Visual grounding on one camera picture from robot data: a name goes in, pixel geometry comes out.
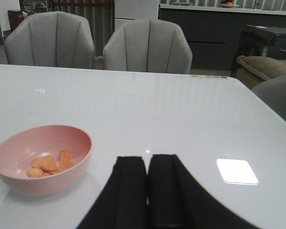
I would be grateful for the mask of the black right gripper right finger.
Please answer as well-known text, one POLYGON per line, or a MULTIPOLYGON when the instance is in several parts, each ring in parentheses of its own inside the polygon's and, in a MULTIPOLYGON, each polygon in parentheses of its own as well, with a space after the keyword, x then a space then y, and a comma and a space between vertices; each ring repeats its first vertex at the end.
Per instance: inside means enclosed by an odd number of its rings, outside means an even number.
POLYGON ((253 229, 190 174, 177 155, 153 155, 148 169, 153 229, 253 229))

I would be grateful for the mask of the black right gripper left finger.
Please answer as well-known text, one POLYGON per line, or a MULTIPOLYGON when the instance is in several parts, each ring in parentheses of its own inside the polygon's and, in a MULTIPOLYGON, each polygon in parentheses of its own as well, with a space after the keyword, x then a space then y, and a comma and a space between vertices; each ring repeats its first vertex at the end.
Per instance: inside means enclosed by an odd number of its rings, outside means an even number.
POLYGON ((141 157, 117 157, 112 173, 79 229, 146 228, 146 170, 141 157))

